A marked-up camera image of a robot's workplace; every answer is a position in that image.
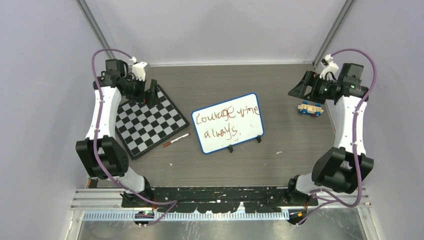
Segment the black white chessboard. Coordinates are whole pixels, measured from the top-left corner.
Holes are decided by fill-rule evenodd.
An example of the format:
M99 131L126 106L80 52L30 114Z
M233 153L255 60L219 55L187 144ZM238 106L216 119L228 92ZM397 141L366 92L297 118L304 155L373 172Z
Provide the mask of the black white chessboard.
M136 160L190 125L161 85L159 104L125 101L117 109L115 130L131 160Z

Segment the white whiteboard marker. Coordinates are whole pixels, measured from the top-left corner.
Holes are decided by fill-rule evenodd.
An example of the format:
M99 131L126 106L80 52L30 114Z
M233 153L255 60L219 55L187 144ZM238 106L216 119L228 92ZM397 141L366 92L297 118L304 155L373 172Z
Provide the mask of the white whiteboard marker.
M177 141L179 141L179 140L181 140L181 139L183 139L183 138L188 137L189 135L190 135L190 133L186 133L186 134L184 134L184 135L182 135L182 136L179 136L179 137L177 137L177 138L175 138L175 139L173 139L173 140L171 140L171 141L169 141L169 142L171 142L171 144L173 144L173 143L175 143L175 142L177 142Z

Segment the blue framed whiteboard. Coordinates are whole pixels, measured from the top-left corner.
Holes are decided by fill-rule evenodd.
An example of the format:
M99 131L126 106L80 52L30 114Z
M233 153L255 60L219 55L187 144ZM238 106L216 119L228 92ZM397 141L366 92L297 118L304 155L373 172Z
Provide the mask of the blue framed whiteboard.
M228 149L265 133L259 99L254 92L194 110L191 119L204 154Z

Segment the brown marker cap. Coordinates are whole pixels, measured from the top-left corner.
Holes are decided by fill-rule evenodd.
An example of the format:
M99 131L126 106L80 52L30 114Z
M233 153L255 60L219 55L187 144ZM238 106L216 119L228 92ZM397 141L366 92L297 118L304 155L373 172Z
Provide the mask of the brown marker cap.
M169 146L169 145L171 145L172 143L171 142L166 142L165 144L163 144L162 146L165 148L165 147L167 147L167 146Z

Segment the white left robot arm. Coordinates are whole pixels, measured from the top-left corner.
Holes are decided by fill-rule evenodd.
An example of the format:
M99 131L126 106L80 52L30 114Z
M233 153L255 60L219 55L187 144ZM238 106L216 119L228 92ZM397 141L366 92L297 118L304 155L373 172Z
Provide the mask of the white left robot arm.
M141 207L153 203L154 192L149 181L129 166L129 157L116 139L116 119L122 98L157 105L157 81L146 87L146 69L149 63L131 58L132 66L120 59L105 61L105 70L93 82L95 106L89 130L83 140L75 144L88 176L109 180L123 188L123 199Z

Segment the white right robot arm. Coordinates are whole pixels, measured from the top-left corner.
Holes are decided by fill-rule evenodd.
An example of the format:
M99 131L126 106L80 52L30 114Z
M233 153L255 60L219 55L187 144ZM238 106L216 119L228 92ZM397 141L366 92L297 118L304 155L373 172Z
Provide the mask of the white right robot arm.
M313 166L312 172L296 175L288 182L286 201L291 205L306 203L318 187L336 193L353 193L372 171L374 160L367 157L363 142L363 116L367 106L368 87L361 83L364 67L344 63L338 78L333 72L307 70L300 82L288 92L320 107L327 100L334 102L337 113L334 145Z

